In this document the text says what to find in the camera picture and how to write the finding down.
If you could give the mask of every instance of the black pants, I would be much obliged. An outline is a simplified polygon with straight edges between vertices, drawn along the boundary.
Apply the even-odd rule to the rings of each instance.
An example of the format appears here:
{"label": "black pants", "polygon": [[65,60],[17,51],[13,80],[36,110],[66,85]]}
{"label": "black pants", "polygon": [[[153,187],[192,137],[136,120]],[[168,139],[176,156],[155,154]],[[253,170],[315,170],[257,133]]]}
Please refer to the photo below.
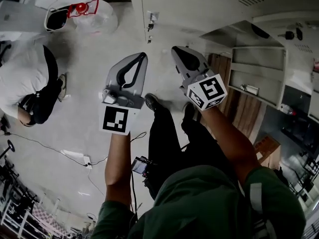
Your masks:
{"label": "black pants", "polygon": [[54,104],[61,92],[62,81],[58,79],[58,65],[52,52],[45,46],[44,57],[48,65],[49,81],[48,84],[35,95],[25,97],[20,106],[24,107],[26,103],[27,112],[33,111],[30,124],[43,124],[52,113]]}
{"label": "black pants", "polygon": [[157,165],[150,166],[145,180],[145,186],[149,188],[153,199],[170,175],[197,165],[214,166],[234,182],[237,181],[235,172],[217,141],[202,124],[184,118],[181,127],[189,139],[186,151],[180,149],[169,110],[164,107],[156,109],[150,131],[149,160]]}

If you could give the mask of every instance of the power strip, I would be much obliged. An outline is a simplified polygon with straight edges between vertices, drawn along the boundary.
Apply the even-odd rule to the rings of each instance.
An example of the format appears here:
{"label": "power strip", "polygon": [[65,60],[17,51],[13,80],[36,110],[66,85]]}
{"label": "power strip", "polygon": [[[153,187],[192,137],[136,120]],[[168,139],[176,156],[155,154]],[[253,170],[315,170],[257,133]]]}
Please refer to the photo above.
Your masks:
{"label": "power strip", "polygon": [[83,158],[84,158],[84,163],[85,163],[86,165],[88,165],[86,168],[92,169],[90,157],[89,157],[89,156],[83,156]]}

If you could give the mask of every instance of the concrete floor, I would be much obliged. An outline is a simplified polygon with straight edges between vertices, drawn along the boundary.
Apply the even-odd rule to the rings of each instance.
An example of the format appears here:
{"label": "concrete floor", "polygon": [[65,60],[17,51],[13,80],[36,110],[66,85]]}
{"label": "concrete floor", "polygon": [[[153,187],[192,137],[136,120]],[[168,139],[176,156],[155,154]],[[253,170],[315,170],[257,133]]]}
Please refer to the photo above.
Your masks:
{"label": "concrete floor", "polygon": [[[170,49],[174,45],[190,44],[191,48],[204,53],[207,51],[208,41],[170,36],[160,42],[146,44],[135,28],[131,3],[114,3],[112,6],[118,15],[119,27],[111,36],[72,32],[40,40],[48,43],[58,58],[61,72],[68,72],[69,97],[61,103],[56,102],[52,115],[43,125],[26,128],[19,121],[10,119],[10,132],[37,140],[57,150],[89,155],[92,162],[104,159],[108,155],[111,135],[98,130],[99,92],[102,91],[108,71],[114,64],[128,55],[144,51],[148,55],[149,65],[143,95],[151,92],[169,101],[180,145],[187,143],[187,137],[180,128],[183,116],[181,111],[187,99],[179,90],[181,77],[176,72]],[[148,134],[132,143],[132,160],[136,156],[148,156],[149,131],[153,119],[153,112],[143,106],[131,136],[133,138],[144,131]],[[1,148],[5,148],[7,139],[10,139],[16,148],[16,152],[10,152],[8,158],[15,164],[27,187],[39,196],[46,192],[53,202],[59,198],[59,208],[67,212],[82,217],[86,217],[87,213],[97,216],[104,196],[88,180],[87,168],[62,154],[14,135],[0,137]],[[84,162],[81,157],[76,160]],[[106,191],[105,164],[105,161],[101,162],[90,172],[90,178],[103,193]],[[135,174],[134,180],[137,205],[142,203],[140,216],[152,207],[153,200],[142,183],[143,178]]]}

